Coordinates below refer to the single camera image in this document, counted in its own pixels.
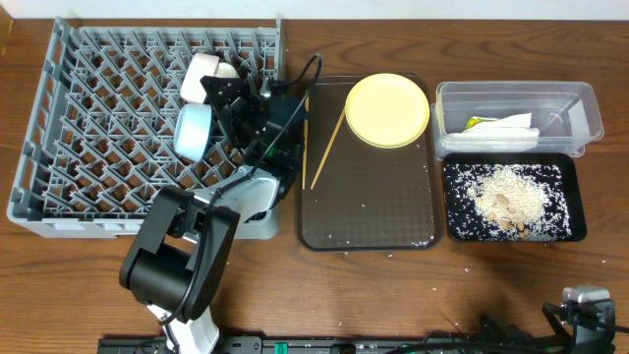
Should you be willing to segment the white cup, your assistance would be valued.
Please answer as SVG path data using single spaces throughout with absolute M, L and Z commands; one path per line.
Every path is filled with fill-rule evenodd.
M 216 66 L 214 77 L 216 78 L 227 78 L 227 79 L 239 79 L 240 75 L 237 72 L 237 69 L 226 62 L 219 62 Z

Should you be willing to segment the wooden chopstick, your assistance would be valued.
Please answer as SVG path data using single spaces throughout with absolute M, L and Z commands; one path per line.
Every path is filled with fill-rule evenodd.
M 317 170 L 315 172 L 314 179 L 313 179 L 313 181 L 311 183 L 311 190 L 313 190 L 315 188 L 316 182 L 317 182 L 317 180 L 319 178 L 319 175 L 320 175 L 320 173 L 321 173 L 321 171 L 323 169 L 323 166 L 324 166 L 324 164 L 325 164 L 325 162 L 326 162 L 326 160 L 328 158 L 328 155 L 329 155 L 329 153 L 331 151 L 331 148 L 332 148 L 332 146 L 334 144 L 334 141 L 335 141 L 335 138 L 336 138 L 336 136 L 338 134 L 338 131 L 340 130 L 340 127 L 343 124 L 345 116 L 346 116 L 345 109 L 343 109 L 341 111 L 341 113 L 340 113 L 340 116 L 339 116 L 339 118 L 337 120 L 337 123 L 336 123 L 336 125 L 335 125 L 335 127 L 333 129 L 333 132 L 332 132 L 332 134 L 330 136 L 330 139 L 329 139 L 329 141 L 328 141 L 328 143 L 326 145 L 326 148 L 325 148 L 325 151 L 323 153 L 323 156 L 322 156 L 322 158 L 321 158 L 321 160 L 319 162 L 319 165 L 317 167 Z
M 306 189 L 307 182 L 307 158 L 308 158 L 308 136 L 309 136 L 309 110 L 310 110 L 310 98 L 306 97 L 305 100 L 306 115 L 303 121 L 303 136 L 304 136 L 304 148 L 302 154 L 302 190 Z

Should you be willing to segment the light blue bowl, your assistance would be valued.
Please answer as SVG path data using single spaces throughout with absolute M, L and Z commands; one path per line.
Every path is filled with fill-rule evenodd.
M 178 115 L 173 147 L 177 154 L 193 162 L 203 159 L 212 125 L 209 105 L 188 103 Z

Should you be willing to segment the yellow plate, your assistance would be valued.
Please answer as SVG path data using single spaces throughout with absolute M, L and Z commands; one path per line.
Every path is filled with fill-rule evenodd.
M 425 131 L 429 102 L 411 79 L 380 73 L 361 79 L 350 89 L 344 113 L 353 133 L 365 143 L 401 148 Z

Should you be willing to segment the white napkin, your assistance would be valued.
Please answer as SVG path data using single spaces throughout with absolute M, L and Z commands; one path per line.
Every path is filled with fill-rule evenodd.
M 532 114 L 522 113 L 451 133 L 441 145 L 451 152 L 522 152 L 535 148 L 539 136 L 540 130 L 532 127 Z

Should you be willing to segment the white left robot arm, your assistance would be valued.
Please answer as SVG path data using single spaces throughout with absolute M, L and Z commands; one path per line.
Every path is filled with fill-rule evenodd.
M 296 180 L 304 152 L 305 100 L 287 95 L 291 83 L 264 80 L 254 93 L 243 79 L 204 76 L 205 97 L 179 113 L 173 148 L 193 161 L 209 151 L 219 128 L 242 165 L 209 187 L 174 185 L 155 195 L 123 260 L 119 282 L 158 319 L 164 338 L 142 342 L 138 351 L 210 353 L 219 339 L 210 303 L 233 241 L 274 236 L 273 210 Z

